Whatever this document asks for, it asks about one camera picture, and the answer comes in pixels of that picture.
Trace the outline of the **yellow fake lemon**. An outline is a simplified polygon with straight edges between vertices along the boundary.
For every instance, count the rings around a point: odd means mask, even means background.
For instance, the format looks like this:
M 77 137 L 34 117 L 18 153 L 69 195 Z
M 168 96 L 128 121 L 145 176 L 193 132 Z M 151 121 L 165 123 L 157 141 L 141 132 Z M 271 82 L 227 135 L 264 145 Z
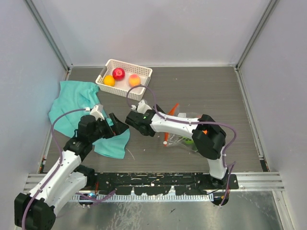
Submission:
M 114 87 L 116 84 L 116 80 L 114 79 L 112 75 L 106 75 L 103 79 L 103 84 Z

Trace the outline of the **fake peach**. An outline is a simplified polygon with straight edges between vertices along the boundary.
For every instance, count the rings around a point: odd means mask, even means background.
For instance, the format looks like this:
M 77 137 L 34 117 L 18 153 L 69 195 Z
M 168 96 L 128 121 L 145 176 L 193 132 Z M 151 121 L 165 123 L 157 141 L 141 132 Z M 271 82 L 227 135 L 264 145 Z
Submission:
M 141 79 L 138 74 L 131 74 L 129 76 L 129 86 L 134 87 L 141 84 Z

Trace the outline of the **red fake apple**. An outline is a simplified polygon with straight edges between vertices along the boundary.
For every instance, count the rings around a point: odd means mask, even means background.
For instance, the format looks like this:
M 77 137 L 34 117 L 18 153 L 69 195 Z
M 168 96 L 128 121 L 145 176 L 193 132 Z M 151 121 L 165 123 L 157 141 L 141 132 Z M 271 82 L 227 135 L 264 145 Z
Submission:
M 125 78 L 125 70 L 123 68 L 115 68 L 112 71 L 112 76 L 116 81 L 121 81 Z

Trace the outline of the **clear zip bag orange seal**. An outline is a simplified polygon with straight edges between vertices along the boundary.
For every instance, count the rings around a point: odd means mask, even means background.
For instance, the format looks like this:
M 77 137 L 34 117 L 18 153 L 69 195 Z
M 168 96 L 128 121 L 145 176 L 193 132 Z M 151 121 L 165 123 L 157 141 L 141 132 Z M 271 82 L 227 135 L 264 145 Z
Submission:
M 201 118 L 201 115 L 198 113 L 182 113 L 180 112 L 179 109 L 179 104 L 175 104 L 175 106 L 169 111 L 168 115 L 171 116 L 178 116 L 180 118 Z M 170 133 L 165 133 L 165 139 L 164 139 L 164 146 L 166 147 L 174 147 L 174 146 L 180 146 L 186 149 L 189 149 L 190 151 L 197 152 L 197 147 L 194 144 L 192 145 L 187 145 L 184 143 L 183 138 L 184 136 L 176 135 L 176 134 L 170 134 Z

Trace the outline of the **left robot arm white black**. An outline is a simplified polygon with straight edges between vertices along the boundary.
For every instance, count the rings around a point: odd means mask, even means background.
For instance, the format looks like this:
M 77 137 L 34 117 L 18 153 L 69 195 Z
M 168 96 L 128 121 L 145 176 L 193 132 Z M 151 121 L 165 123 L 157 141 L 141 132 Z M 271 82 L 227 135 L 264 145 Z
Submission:
M 94 169 L 82 165 L 101 138 L 112 138 L 128 130 L 128 125 L 110 114 L 112 125 L 100 112 L 81 117 L 74 136 L 61 149 L 60 157 L 45 177 L 27 194 L 14 201 L 15 225 L 24 230 L 49 230 L 65 204 L 82 188 L 96 184 Z

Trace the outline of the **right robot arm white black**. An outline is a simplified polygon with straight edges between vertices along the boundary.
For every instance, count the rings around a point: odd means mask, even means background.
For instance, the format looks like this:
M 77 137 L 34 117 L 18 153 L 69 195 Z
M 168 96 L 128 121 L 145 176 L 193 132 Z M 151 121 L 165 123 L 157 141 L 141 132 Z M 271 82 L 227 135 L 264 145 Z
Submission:
M 209 115 L 181 118 L 148 109 L 145 113 L 130 111 L 125 122 L 144 136 L 164 132 L 193 140 L 197 152 L 208 161 L 211 185 L 220 189 L 227 184 L 222 158 L 226 133 Z

